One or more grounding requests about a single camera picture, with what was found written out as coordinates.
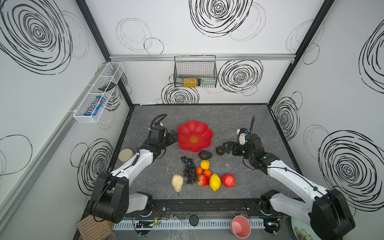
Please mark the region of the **cream starfruit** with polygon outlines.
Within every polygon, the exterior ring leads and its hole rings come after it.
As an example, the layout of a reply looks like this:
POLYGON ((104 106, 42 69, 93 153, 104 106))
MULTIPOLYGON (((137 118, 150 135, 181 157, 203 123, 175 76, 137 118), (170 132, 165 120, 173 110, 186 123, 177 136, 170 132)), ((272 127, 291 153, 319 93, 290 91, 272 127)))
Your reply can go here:
POLYGON ((184 179, 181 175, 175 174, 173 175, 171 184, 175 190, 176 193, 179 193, 182 190, 184 179))

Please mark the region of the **red apple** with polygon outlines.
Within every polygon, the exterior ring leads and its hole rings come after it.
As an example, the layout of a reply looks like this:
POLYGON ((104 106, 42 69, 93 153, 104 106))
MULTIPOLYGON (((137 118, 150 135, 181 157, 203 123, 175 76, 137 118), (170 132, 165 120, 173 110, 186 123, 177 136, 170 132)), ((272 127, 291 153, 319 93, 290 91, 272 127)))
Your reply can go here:
POLYGON ((221 178, 223 185, 232 188, 236 184, 236 179, 232 174, 226 174, 221 178))

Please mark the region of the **dark mangosteen with green leaves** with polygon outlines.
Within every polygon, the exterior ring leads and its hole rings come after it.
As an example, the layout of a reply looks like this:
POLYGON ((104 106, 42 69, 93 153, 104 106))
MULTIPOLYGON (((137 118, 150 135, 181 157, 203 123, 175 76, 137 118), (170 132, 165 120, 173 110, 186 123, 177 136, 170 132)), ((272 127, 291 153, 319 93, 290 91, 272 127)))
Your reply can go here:
POLYGON ((218 156, 223 156, 226 153, 226 148, 224 146, 218 146, 215 148, 215 154, 218 156))

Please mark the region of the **yellow lemon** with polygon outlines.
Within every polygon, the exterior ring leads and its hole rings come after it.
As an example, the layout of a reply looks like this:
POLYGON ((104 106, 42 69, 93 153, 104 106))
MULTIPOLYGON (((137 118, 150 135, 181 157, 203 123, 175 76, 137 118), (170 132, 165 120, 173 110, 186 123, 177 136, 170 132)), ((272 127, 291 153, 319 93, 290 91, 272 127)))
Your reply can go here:
POLYGON ((221 179, 217 174, 212 174, 210 177, 210 188, 216 192, 221 187, 221 179))

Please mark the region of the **red flower fruit bowl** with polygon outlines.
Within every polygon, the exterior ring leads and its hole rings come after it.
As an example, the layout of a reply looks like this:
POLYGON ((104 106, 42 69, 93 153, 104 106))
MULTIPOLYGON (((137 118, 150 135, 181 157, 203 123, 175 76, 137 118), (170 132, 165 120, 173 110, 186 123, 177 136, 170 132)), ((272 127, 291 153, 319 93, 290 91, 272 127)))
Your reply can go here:
POLYGON ((183 151, 199 153, 211 146, 213 135, 206 123, 188 121, 178 127, 179 147, 183 151))

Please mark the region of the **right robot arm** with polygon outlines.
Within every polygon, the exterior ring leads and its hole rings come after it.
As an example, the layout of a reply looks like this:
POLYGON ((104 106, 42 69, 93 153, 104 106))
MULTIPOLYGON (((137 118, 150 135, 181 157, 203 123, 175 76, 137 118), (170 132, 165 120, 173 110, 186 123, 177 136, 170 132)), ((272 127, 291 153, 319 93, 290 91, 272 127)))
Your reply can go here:
POLYGON ((289 198, 277 190, 260 197, 260 210, 264 215, 284 213, 311 226, 322 240, 341 240, 356 227, 345 196, 338 190, 328 190, 297 173, 276 155, 265 151, 261 138, 241 129, 237 142, 225 142, 226 153, 249 161, 251 170, 260 170, 278 180, 296 195, 289 198))

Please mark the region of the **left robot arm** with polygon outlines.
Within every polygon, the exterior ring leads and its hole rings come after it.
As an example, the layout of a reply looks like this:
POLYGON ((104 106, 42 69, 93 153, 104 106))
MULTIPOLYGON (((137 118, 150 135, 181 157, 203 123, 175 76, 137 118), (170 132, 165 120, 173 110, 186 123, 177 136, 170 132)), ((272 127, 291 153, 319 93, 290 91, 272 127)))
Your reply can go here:
POLYGON ((148 215, 152 211, 150 194, 136 192, 130 194, 132 181, 166 148, 179 141, 178 133, 168 132, 161 124, 150 128, 149 136, 138 147, 137 152, 121 167, 97 177, 94 190, 86 207, 96 221, 119 223, 126 214, 136 211, 148 215))

